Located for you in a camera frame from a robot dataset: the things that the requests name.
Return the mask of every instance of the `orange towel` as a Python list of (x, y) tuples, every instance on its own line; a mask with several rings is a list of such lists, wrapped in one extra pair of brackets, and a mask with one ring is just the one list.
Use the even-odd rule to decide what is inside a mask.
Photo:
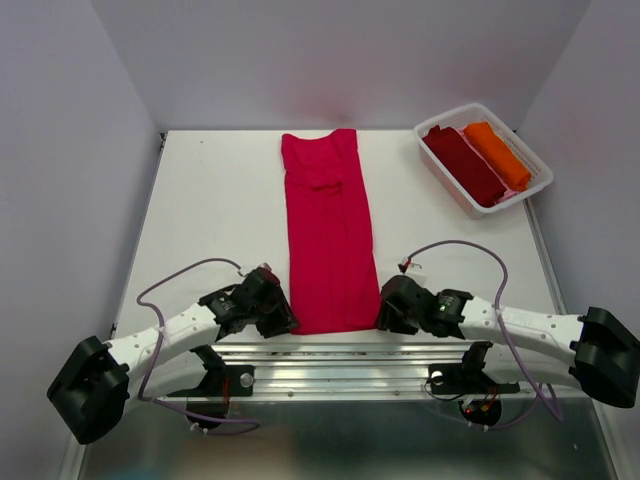
[(509, 187), (518, 192), (527, 189), (531, 173), (493, 133), (491, 125), (487, 122), (471, 123), (464, 129), (464, 134)]

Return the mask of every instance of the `white wall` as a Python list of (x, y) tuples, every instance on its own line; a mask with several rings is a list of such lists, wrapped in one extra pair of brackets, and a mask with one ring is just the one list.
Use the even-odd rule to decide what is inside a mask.
[(156, 128), (86, 0), (0, 6), (0, 477), (56, 474), (45, 393), (105, 336), (157, 159)]
[(588, 0), (92, 0), (161, 128), (517, 126)]
[[(518, 132), (555, 173), (536, 212), (567, 306), (640, 336), (640, 3), (595, 0)], [(640, 410), (618, 411), (630, 451)], [(634, 455), (640, 472), (640, 459)]]

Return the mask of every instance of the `cable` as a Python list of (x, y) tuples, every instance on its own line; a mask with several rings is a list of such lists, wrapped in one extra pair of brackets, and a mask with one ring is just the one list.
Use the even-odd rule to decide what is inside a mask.
[(224, 404), (228, 407), (231, 405), (231, 400), (229, 398), (229, 385), (231, 382), (229, 381), (229, 377), (224, 380), (224, 387), (222, 388), (222, 398), (224, 399)]
[[(556, 398), (555, 392), (553, 391), (553, 388), (551, 387), (551, 385), (547, 385), (547, 388), (549, 389), (549, 392), (551, 393), (551, 396), (553, 398)], [(446, 418), (447, 420), (451, 420), (453, 422), (457, 422), (457, 423), (460, 423), (460, 424), (464, 424), (464, 425), (466, 425), (468, 427), (471, 427), (471, 428), (478, 428), (478, 429), (482, 429), (482, 430), (485, 430), (485, 431), (489, 431), (489, 430), (490, 431), (500, 431), (500, 430), (506, 430), (506, 429), (511, 428), (511, 427), (515, 427), (519, 423), (523, 422), (525, 419), (527, 419), (529, 417), (529, 415), (531, 415), (533, 413), (535, 408), (538, 406), (539, 402), (540, 402), (540, 397), (536, 396), (533, 399), (533, 402), (531, 402), (531, 405), (529, 405), (529, 408), (527, 408), (527, 410), (525, 410), (525, 412), (522, 415), (514, 418), (513, 420), (509, 420), (506, 423), (501, 423), (500, 425), (494, 425), (493, 427), (488, 427), (488, 426), (485, 426), (485, 425), (478, 425), (477, 423), (472, 423), (469, 420), (464, 420), (464, 419), (462, 419), (460, 417), (454, 417), (452, 415), (447, 415), (446, 413), (442, 413), (441, 411), (436, 410), (435, 408), (427, 407), (427, 409), (430, 410), (431, 413), (434, 413), (434, 414), (438, 415), (439, 417)]]
[(453, 397), (449, 397), (449, 398), (442, 398), (442, 397), (438, 397), (436, 395), (434, 395), (433, 393), (431, 393), (429, 390), (427, 390), (426, 385), (425, 385), (425, 389), (424, 392), (429, 395), (431, 398), (435, 399), (435, 400), (439, 400), (441, 402), (453, 402), (454, 400), (458, 400), (462, 397), (464, 397), (466, 394), (461, 393), (460, 395), (455, 395)]
[(415, 252), (409, 254), (406, 257), (407, 259), (406, 262), (400, 265), (400, 270), (402, 271), (402, 269), (404, 268), (406, 271), (406, 268), (411, 264), (411, 260), (416, 255), (442, 245), (466, 245), (468, 247), (472, 247), (477, 250), (483, 251), (484, 253), (493, 257), (498, 262), (498, 264), (500, 265), (500, 268), (502, 269), (502, 282), (500, 282), (500, 286), (496, 291), (496, 297), (493, 302), (493, 308), (496, 312), (496, 318), (498, 320), (498, 325), (500, 326), (500, 331), (502, 332), (502, 336), (504, 337), (504, 340), (507, 346), (509, 347), (509, 350), (511, 350), (511, 353), (513, 354), (513, 358), (515, 359), (516, 363), (520, 367), (522, 374), (527, 379), (527, 382), (529, 382), (533, 390), (536, 392), (536, 398), (539, 398), (542, 401), (547, 411), (553, 416), (553, 418), (555, 418), (559, 422), (562, 422), (564, 420), (564, 415), (562, 414), (560, 405), (557, 402), (557, 397), (555, 395), (555, 392), (553, 391), (553, 387), (551, 387), (551, 385), (548, 385), (549, 392), (551, 394), (551, 400), (549, 400), (549, 398), (547, 398), (544, 395), (541, 384), (539, 384), (537, 380), (533, 378), (533, 375), (525, 365), (524, 360), (520, 356), (520, 353), (518, 352), (516, 345), (513, 339), (511, 338), (509, 331), (507, 330), (507, 327), (504, 323), (504, 319), (502, 318), (502, 312), (500, 311), (500, 300), (502, 298), (502, 292), (507, 286), (507, 280), (509, 279), (509, 272), (507, 270), (507, 265), (504, 263), (504, 260), (502, 260), (495, 252), (474, 242), (469, 242), (466, 240), (442, 240), (440, 242), (435, 242), (425, 247), (419, 248)]
[(489, 398), (489, 395), (490, 394), (487, 394), (487, 396), (484, 397), (484, 400), (483, 400), (484, 405), (482, 405), (480, 407), (480, 410), (482, 410), (483, 412), (488, 411), (491, 408), (491, 406), (494, 403), (496, 403), (496, 398), (498, 398), (498, 386), (497, 385), (493, 388), (493, 398), (491, 399), (491, 401), (489, 403), (486, 403), (487, 402), (487, 398)]
[(199, 262), (196, 262), (192, 265), (189, 265), (188, 267), (178, 270), (177, 272), (172, 273), (168, 277), (165, 277), (162, 280), (154, 283), (149, 288), (147, 288), (142, 293), (140, 293), (140, 295), (138, 295), (138, 297), (136, 298), (136, 303), (138, 305), (140, 305), (141, 307), (150, 308), (151, 310), (154, 311), (154, 313), (156, 314), (156, 317), (158, 318), (158, 324), (160, 325), (160, 331), (158, 332), (158, 340), (156, 341), (155, 349), (153, 350), (153, 354), (151, 355), (149, 368), (145, 372), (144, 377), (142, 377), (142, 383), (140, 384), (140, 389), (138, 390), (138, 399), (143, 402), (155, 403), (156, 405), (160, 405), (162, 407), (168, 408), (170, 410), (173, 410), (174, 412), (178, 412), (183, 415), (188, 415), (191, 418), (197, 418), (198, 420), (204, 420), (204, 421), (214, 422), (214, 423), (248, 425), (247, 428), (237, 432), (214, 432), (214, 431), (205, 432), (210, 435), (238, 435), (241, 433), (247, 433), (247, 432), (251, 432), (252, 430), (255, 430), (256, 428), (260, 427), (260, 422), (258, 422), (257, 420), (250, 420), (250, 419), (244, 419), (244, 418), (237, 418), (237, 419), (216, 418), (216, 417), (209, 417), (207, 415), (200, 415), (198, 413), (190, 412), (186, 408), (180, 407), (178, 405), (174, 405), (173, 403), (165, 402), (164, 400), (160, 400), (154, 397), (147, 397), (144, 394), (144, 391), (147, 388), (147, 384), (149, 383), (149, 379), (151, 378), (151, 374), (153, 373), (153, 369), (155, 368), (156, 363), (158, 361), (158, 357), (160, 356), (160, 350), (162, 348), (162, 342), (164, 340), (164, 336), (162, 334), (162, 328), (166, 325), (166, 321), (160, 308), (153, 302), (144, 301), (143, 298), (149, 293), (151, 293), (152, 291), (154, 291), (156, 288), (161, 287), (165, 283), (173, 280), (176, 277), (179, 277), (183, 273), (186, 273), (189, 270), (199, 267), (200, 265), (204, 265), (205, 263), (212, 263), (212, 262), (227, 263), (235, 267), (238, 271), (242, 268), (238, 263), (234, 262), (233, 260), (229, 260), (227, 258), (205, 258), (204, 260), (200, 260)]

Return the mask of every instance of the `folded red garment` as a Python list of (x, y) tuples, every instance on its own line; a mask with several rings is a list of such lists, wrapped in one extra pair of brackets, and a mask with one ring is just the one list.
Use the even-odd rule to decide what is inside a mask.
[(455, 129), (436, 125), (422, 140), (479, 205), (493, 207), (507, 191)]
[(375, 328), (380, 290), (355, 130), (282, 137), (292, 333)]

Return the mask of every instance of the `white plastic basket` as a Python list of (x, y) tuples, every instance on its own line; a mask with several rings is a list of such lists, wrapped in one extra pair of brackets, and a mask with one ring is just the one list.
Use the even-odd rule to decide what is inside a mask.
[[(522, 164), (527, 167), (527, 170), (531, 172), (531, 181), (529, 182), (527, 190), (489, 208), (479, 205), (478, 202), (469, 195), (422, 140), (427, 136), (429, 130), (436, 125), (440, 125), (440, 128), (453, 127), (460, 129), (475, 122), (489, 122), (489, 125), (491, 125), (496, 135), (509, 146), (513, 154), (518, 157)], [(414, 128), (413, 133), (420, 145), (420, 157), (423, 163), (436, 178), (440, 180), (440, 183), (444, 185), (462, 209), (473, 219), (483, 217), (487, 213), (497, 212), (517, 202), (521, 202), (534, 193), (538, 193), (553, 181), (553, 172), (551, 172), (551, 169), (547, 167), (509, 127), (491, 113), (487, 107), (479, 103), (454, 108), (453, 110), (430, 118)]]

